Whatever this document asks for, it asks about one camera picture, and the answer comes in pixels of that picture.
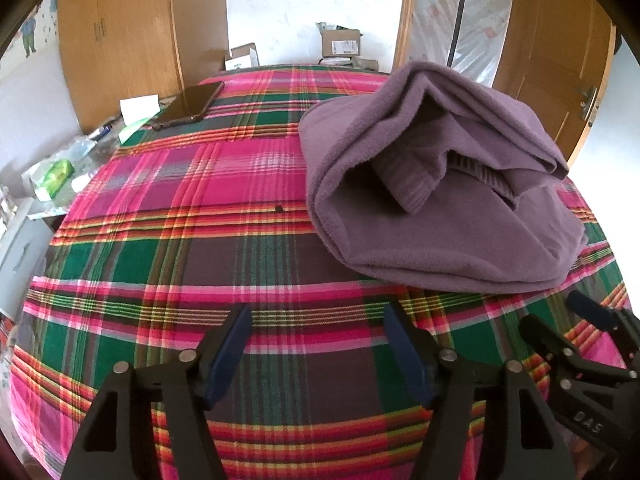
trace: green package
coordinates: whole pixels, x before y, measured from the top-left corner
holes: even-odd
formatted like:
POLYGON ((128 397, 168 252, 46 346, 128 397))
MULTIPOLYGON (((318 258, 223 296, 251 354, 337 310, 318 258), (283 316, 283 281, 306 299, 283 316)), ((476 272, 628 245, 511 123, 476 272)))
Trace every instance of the green package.
POLYGON ((66 180, 74 174, 74 171, 71 162, 66 160, 66 158, 57 161, 49 171, 47 171, 47 174, 43 177, 40 185, 36 189, 38 199, 40 199, 41 202, 52 200, 66 180))

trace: black clamp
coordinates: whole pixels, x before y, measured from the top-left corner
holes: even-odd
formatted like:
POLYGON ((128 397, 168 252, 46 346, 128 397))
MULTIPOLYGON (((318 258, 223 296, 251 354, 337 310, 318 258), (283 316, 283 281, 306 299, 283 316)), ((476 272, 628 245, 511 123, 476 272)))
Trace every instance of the black clamp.
POLYGON ((529 314, 520 320, 520 335, 550 367, 546 402, 558 422, 606 454, 591 478, 637 478, 640 320, 631 311, 604 308, 577 291, 569 294, 566 306, 609 333, 628 368, 584 359, 575 345, 529 314))
POLYGON ((476 478, 575 480, 553 415, 519 361, 465 359, 416 328, 399 303, 385 306, 384 327, 412 396, 433 410, 412 480, 458 480, 478 400, 486 412, 476 478))
POLYGON ((204 412, 225 395, 251 327, 249 307, 236 306, 196 349, 171 362, 139 369, 116 363, 80 426, 62 480, 160 479, 152 402, 164 402, 179 477, 226 480, 204 412))

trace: door handle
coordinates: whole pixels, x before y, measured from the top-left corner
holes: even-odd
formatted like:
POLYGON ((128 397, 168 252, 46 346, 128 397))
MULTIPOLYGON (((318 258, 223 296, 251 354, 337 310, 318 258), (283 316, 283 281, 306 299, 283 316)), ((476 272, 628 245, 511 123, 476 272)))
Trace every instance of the door handle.
POLYGON ((15 264, 14 266, 14 274, 17 274, 18 269, 20 269, 20 266, 22 265, 22 263, 24 262, 24 257, 27 255, 27 251, 29 250, 29 247, 31 247, 31 242, 28 242, 23 248, 22 248, 22 254, 20 255, 20 259, 18 260, 18 263, 15 264))
POLYGON ((580 103, 580 108, 582 108, 582 113, 580 114, 580 118, 583 121, 589 119, 591 112, 593 111, 593 107, 596 104, 596 96, 598 95, 598 87, 591 86, 586 92, 581 92, 581 94, 585 97, 584 101, 580 103))

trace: blue gripper pad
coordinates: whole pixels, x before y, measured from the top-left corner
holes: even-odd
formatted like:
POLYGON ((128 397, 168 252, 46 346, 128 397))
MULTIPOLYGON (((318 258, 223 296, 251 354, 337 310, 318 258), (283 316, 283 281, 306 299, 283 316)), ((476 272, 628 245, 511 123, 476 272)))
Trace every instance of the blue gripper pad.
POLYGON ((390 304, 385 305, 383 323, 389 346, 404 375, 409 393, 424 408, 430 409, 433 399, 440 394, 435 381, 436 367, 422 362, 414 343, 390 304))
POLYGON ((238 363, 244 353, 244 348, 249 341, 251 326, 251 309, 245 305, 242 307, 236 322, 226 334, 220 351, 211 365, 205 393, 210 406, 214 406, 222 399, 231 385, 238 363))
POLYGON ((566 307, 603 332, 610 332, 618 326, 618 320, 608 308, 577 290, 572 290, 567 296, 566 307))

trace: cardboard box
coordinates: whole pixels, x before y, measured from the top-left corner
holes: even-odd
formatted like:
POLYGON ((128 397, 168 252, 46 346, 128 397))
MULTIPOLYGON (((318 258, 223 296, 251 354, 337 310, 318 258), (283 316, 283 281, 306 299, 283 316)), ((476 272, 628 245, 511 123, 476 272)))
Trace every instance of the cardboard box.
POLYGON ((251 68, 260 66, 258 51, 255 43, 237 46, 231 49, 229 56, 225 56, 225 70, 238 70, 239 68, 251 68))
POLYGON ((351 57, 360 54, 360 31, 355 28, 321 30, 322 57, 351 57))

